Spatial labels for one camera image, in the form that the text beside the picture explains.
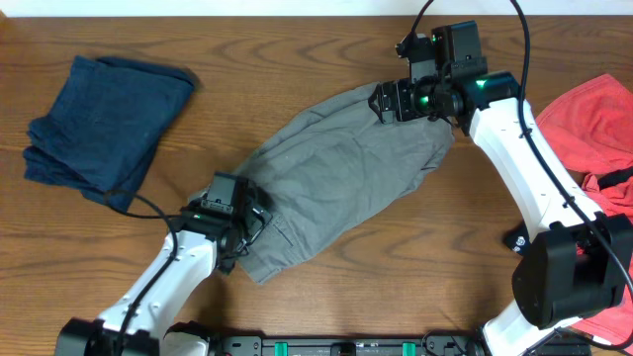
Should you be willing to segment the grey shorts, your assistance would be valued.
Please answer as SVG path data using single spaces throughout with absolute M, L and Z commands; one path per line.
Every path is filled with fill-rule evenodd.
M 369 83 L 305 109 L 234 174 L 253 181 L 271 222 L 238 262 L 256 283 L 300 265 L 415 191 L 454 142 L 442 121 L 384 125 Z

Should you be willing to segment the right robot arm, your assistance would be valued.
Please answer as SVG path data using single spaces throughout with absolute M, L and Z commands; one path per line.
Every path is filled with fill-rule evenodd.
M 410 33 L 396 51 L 409 74 L 379 84 L 370 108 L 384 124 L 455 124 L 492 162 L 526 229 L 512 302 L 483 326 L 470 353 L 527 355 L 581 319 L 622 304 L 632 287 L 631 222 L 606 215 L 577 185 L 514 76 L 489 71 L 477 25 Z

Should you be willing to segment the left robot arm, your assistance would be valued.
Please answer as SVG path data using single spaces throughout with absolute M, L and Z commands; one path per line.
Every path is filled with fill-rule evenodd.
M 199 284 L 229 271 L 271 220 L 255 183 L 218 172 L 167 225 L 160 252 L 134 285 L 94 320 L 71 319 L 59 332 L 57 355 L 212 355 L 213 336 L 175 316 Z

